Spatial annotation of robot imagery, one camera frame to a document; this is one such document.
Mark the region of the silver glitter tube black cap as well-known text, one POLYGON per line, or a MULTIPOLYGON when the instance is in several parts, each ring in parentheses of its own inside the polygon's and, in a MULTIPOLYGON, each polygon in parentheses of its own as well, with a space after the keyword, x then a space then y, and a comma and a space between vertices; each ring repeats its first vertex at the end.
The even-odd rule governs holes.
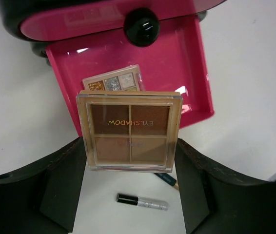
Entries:
POLYGON ((139 206, 139 207, 151 208, 156 210, 163 210, 163 211, 167 211, 169 208, 168 202, 163 200, 139 197, 134 195, 126 195, 126 194, 120 194, 120 193, 118 193, 116 196, 116 202, 139 206))

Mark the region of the black drawer cabinet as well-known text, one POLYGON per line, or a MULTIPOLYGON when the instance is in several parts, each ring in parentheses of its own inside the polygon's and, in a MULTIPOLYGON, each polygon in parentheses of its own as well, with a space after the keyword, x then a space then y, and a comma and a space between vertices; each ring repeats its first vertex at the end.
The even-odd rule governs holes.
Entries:
POLYGON ((33 43, 59 41, 122 28, 133 10, 146 8, 158 20, 194 15, 221 0, 0 0, 8 33, 33 43))

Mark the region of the pink drawer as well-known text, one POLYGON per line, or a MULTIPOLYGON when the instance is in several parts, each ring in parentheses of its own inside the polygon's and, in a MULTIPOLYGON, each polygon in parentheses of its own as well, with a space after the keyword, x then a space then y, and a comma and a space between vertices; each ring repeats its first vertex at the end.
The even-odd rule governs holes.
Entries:
POLYGON ((222 4, 220 0, 100 0, 36 13, 20 26, 38 41, 58 41, 121 29, 137 47, 170 45, 173 31, 180 31, 180 17, 196 15, 222 4))
POLYGON ((214 114, 199 20, 195 16, 160 22, 157 40, 148 47, 132 45, 122 29, 54 42, 46 53, 78 134, 76 97, 85 78, 130 65, 140 68, 147 91, 176 91, 183 97, 180 127, 214 114))

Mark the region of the four-pan brown eyeshadow palette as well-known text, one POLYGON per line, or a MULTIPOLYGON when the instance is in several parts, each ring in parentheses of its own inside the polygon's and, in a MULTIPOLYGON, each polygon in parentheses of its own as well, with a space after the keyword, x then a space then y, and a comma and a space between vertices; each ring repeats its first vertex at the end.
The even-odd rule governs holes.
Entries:
POLYGON ((182 104, 178 92, 81 91, 77 108, 89 168, 170 173, 182 104))

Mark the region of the dark teal gold pencil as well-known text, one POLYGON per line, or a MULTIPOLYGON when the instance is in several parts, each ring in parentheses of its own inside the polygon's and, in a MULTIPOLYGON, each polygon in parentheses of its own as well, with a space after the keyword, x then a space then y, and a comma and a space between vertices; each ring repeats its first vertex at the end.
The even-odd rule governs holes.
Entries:
POLYGON ((177 191, 179 191, 179 185, 178 181, 173 178, 171 175, 167 173, 154 173, 157 177, 159 177, 162 181, 169 184, 171 187, 175 188, 177 191))

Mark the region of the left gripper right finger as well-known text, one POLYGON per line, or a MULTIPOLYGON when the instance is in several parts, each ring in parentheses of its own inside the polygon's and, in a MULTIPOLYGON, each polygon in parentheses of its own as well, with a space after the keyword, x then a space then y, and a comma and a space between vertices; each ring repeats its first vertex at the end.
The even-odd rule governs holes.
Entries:
POLYGON ((276 180, 234 171, 182 139, 175 166, 187 233, 276 234, 276 180))

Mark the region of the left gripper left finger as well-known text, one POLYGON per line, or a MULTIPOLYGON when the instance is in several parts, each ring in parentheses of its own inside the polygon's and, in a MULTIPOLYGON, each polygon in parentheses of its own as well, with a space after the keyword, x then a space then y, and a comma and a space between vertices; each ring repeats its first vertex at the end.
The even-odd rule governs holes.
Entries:
POLYGON ((82 138, 0 175, 0 234, 69 234, 86 166, 82 138))

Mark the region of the colourful glitter eyeshadow palette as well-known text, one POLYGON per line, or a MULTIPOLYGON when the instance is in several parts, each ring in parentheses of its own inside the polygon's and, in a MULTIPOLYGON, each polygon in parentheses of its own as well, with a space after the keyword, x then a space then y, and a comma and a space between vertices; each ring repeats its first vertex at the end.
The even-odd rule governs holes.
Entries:
POLYGON ((145 91, 138 65, 85 78, 82 84, 88 91, 145 91))

